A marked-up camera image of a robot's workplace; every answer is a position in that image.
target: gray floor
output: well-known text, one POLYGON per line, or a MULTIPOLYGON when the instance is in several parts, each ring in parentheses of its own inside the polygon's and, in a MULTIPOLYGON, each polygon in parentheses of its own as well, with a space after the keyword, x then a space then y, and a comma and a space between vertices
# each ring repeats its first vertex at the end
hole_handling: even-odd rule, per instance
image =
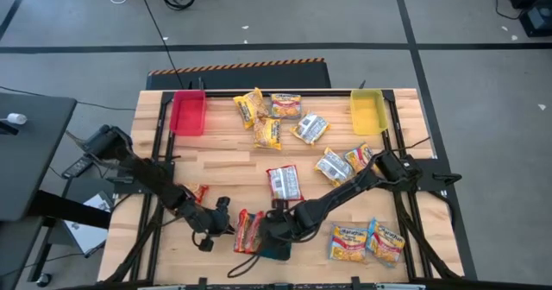
MULTIPOLYGON (((169 44, 406 43, 396 0, 197 0, 187 11, 148 0, 169 44)), ((494 13, 494 0, 405 0, 418 43, 521 43, 518 22, 494 13)), ((516 12, 502 0, 502 10, 516 12)), ((0 21, 14 0, 0 0, 0 21)), ((0 47, 159 45, 142 0, 23 0, 0 47)), ((552 51, 420 52, 457 185, 481 280, 552 285, 549 145, 552 51), (539 104, 548 107, 539 108, 539 104)), ((324 57, 334 87, 417 87, 405 50, 178 52, 177 66, 324 57)), ((120 107, 135 105, 163 53, 0 54, 0 85, 120 107)), ((69 129, 87 136, 103 123, 130 129, 132 114, 79 106, 69 129)), ((52 166, 80 155, 63 140, 52 166)), ((49 173, 43 188, 60 189, 49 173)), ((51 257, 75 252, 56 248, 51 257)), ((101 251, 50 262, 49 288, 90 284, 101 251)), ((18 289, 36 289, 22 280, 18 289)))

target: orange and black striped tape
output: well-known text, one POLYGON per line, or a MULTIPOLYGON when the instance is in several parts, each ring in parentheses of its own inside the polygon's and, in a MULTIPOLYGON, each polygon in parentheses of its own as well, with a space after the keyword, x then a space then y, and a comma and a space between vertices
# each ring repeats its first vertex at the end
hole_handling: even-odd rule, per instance
MULTIPOLYGON (((194 66, 188 68, 177 69, 178 73, 192 73, 199 71, 212 71, 212 70, 226 70, 226 69, 236 69, 243 67, 253 67, 253 66, 278 66, 278 65, 290 65, 290 64, 299 64, 299 63, 308 63, 308 62, 324 62, 324 58, 307 58, 300 60, 279 60, 279 61, 264 61, 264 62, 248 62, 234 65, 224 65, 224 66, 194 66)), ((154 70, 148 73, 148 76, 160 75, 160 74, 174 74, 174 69, 171 70, 154 70)))

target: wooden tabletop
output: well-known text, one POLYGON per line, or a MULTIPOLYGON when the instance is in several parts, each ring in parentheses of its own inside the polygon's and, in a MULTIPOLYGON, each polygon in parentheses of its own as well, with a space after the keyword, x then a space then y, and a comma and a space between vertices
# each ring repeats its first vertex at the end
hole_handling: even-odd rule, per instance
MULTIPOLYGON (((423 140, 428 136, 428 131, 417 91, 395 89, 394 92, 406 146, 423 140)), ((162 91, 141 92, 131 133, 135 152, 140 157, 151 156, 161 94, 162 91)), ((381 136, 357 136, 353 133, 348 97, 303 97, 302 105, 304 111, 310 110, 324 117, 331 124, 331 129, 312 147, 290 133, 289 128, 297 121, 284 120, 282 150, 278 151, 254 148, 253 132, 243 128, 232 98, 207 98, 204 134, 176 137, 174 155, 180 158, 175 160, 175 182, 209 185, 210 190, 203 202, 207 207, 214 207, 221 196, 230 197, 229 214, 234 224, 243 208, 251 212, 271 209, 270 186, 265 173, 268 168, 296 165, 304 197, 315 199, 332 189, 328 180, 313 170, 326 147, 338 154, 362 142, 366 142, 374 152, 383 148, 381 136)), ((170 109, 160 150, 163 153, 166 150, 170 109)), ((391 121, 390 113, 387 112, 387 115, 391 121)), ((394 142, 392 129, 390 133, 394 142)), ((416 158, 430 158, 433 155, 430 142, 407 152, 416 158)), ((417 194, 417 201, 427 240, 453 271, 462 274, 448 207, 425 192, 417 194)), ((114 212, 99 280, 104 280, 114 272, 134 244, 141 203, 142 195, 133 195, 114 212)), ((172 217, 165 213, 165 221, 172 217)), ((154 282, 197 284, 199 277, 207 277, 209 283, 216 284, 347 283, 351 276, 360 276, 362 282, 408 281, 403 256, 395 268, 383 266, 371 255, 367 255, 365 264, 328 259, 329 229, 332 224, 366 228, 373 217, 398 232, 397 215, 390 192, 374 189, 351 199, 328 215, 312 241, 294 244, 289 261, 261 258, 249 273, 235 279, 228 279, 226 274, 249 258, 249 255, 233 252, 235 237, 218 237, 212 252, 201 252, 191 243, 190 227, 185 221, 179 220, 162 229, 154 282)), ((413 239, 411 242, 417 275, 422 276, 417 246, 413 239)), ((148 253, 147 245, 142 254, 141 278, 146 275, 148 253)))

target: yellow bin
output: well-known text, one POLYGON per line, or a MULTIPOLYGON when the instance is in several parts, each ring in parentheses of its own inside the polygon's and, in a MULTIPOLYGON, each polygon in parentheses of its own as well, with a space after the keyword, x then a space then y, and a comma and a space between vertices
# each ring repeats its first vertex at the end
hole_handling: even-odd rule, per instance
POLYGON ((356 135, 379 135, 386 130, 386 106, 381 90, 352 90, 351 117, 356 135))

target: plastic bin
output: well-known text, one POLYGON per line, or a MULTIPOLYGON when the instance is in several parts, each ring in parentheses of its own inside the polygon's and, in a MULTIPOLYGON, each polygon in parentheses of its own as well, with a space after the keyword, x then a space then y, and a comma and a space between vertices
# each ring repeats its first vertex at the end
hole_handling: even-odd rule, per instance
POLYGON ((177 136, 200 136, 205 125, 205 91, 176 91, 170 128, 177 136))
POLYGON ((387 129, 386 106, 381 90, 353 90, 350 101, 356 135, 379 135, 387 129))

